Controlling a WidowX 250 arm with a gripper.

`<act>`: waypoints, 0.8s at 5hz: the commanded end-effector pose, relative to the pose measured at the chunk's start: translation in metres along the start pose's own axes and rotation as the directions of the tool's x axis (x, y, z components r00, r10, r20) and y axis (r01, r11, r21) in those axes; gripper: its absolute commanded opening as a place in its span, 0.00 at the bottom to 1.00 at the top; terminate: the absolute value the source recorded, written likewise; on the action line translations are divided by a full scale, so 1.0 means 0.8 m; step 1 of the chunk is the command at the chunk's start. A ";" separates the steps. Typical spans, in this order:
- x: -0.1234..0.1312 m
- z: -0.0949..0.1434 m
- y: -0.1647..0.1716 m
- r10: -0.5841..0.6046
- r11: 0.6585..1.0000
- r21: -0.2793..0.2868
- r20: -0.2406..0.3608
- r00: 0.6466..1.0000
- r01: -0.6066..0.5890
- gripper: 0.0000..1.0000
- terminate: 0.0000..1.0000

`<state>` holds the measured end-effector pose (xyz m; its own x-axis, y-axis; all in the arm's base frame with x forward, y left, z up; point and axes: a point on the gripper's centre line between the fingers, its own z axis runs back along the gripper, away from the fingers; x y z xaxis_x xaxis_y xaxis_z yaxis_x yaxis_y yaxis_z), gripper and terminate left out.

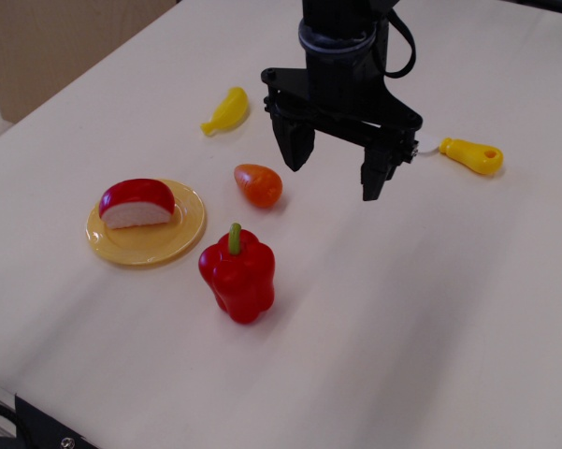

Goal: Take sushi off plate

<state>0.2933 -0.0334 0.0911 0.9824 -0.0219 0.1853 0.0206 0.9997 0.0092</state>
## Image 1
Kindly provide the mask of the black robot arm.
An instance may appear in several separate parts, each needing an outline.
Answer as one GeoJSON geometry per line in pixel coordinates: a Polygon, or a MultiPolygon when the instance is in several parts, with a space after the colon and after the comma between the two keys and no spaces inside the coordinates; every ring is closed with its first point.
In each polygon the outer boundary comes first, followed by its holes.
{"type": "Polygon", "coordinates": [[[387,68],[389,30],[413,46],[408,26],[393,1],[305,1],[298,39],[303,68],[265,69],[265,110],[285,165],[298,171],[310,158],[316,132],[364,150],[363,198],[379,198],[402,163],[417,153],[422,117],[394,97],[387,79],[413,69],[416,56],[397,71],[387,68]]]}

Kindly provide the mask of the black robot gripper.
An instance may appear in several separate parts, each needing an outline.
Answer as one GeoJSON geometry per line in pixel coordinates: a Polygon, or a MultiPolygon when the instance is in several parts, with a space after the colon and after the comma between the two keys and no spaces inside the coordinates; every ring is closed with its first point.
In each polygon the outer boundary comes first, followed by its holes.
{"type": "Polygon", "coordinates": [[[422,117],[394,97],[385,83],[405,76],[410,68],[387,71],[387,36],[301,42],[305,67],[271,67],[261,74],[282,159],[297,172],[310,158],[316,132],[360,146],[362,197],[377,200],[395,164],[408,163],[417,153],[415,134],[422,117]]]}

